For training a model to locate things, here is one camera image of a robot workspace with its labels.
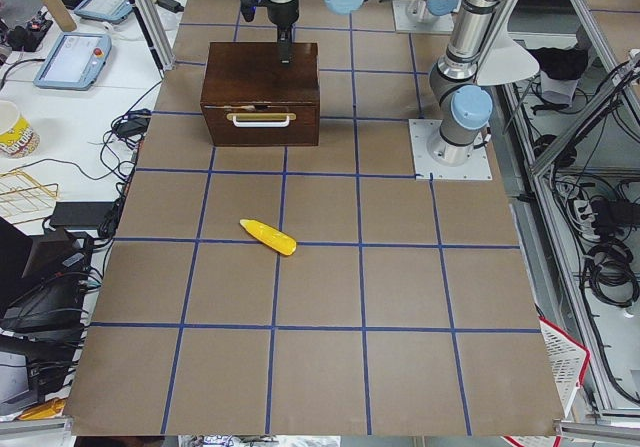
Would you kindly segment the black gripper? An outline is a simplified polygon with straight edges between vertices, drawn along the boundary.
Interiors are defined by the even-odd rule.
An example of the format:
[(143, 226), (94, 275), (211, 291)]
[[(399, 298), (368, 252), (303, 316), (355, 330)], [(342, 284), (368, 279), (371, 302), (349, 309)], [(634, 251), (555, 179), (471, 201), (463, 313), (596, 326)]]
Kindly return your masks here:
[(269, 20), (277, 26), (279, 61), (289, 64), (292, 59), (292, 26), (299, 17), (299, 0), (266, 0)]

